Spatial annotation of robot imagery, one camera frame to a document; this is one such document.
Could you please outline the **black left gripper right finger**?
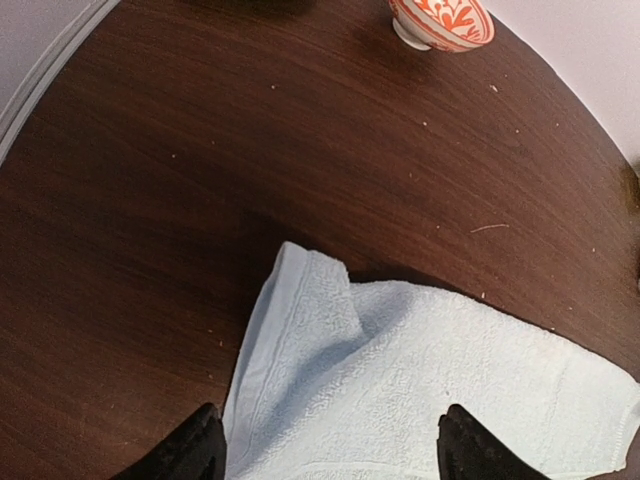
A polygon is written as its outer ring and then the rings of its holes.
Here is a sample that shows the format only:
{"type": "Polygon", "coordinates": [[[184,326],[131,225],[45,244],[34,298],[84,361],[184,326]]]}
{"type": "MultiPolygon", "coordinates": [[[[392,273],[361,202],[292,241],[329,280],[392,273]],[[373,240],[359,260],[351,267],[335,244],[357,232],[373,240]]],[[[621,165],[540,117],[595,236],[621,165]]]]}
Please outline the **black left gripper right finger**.
{"type": "Polygon", "coordinates": [[[442,480],[546,480],[459,404],[438,422],[437,459],[442,480]]]}

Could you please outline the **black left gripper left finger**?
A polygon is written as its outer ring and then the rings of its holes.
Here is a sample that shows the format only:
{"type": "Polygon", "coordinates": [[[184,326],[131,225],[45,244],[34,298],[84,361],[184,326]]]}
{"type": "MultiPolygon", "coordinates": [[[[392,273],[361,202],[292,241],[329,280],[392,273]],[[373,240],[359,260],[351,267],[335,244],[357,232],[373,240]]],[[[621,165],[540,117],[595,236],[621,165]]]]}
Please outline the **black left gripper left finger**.
{"type": "Polygon", "coordinates": [[[113,479],[223,480],[225,470],[222,419],[215,405],[207,402],[113,479]]]}

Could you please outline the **light blue towel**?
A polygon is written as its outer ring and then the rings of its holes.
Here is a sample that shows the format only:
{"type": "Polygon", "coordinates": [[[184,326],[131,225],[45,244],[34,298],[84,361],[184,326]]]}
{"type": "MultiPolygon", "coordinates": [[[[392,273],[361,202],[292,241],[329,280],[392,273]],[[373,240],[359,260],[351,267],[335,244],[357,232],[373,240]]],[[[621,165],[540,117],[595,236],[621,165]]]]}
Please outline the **light blue towel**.
{"type": "Polygon", "coordinates": [[[354,283],[284,243],[223,413],[230,479],[434,479],[439,418],[467,409],[554,479],[624,468],[639,385],[605,358],[448,290],[354,283]]]}

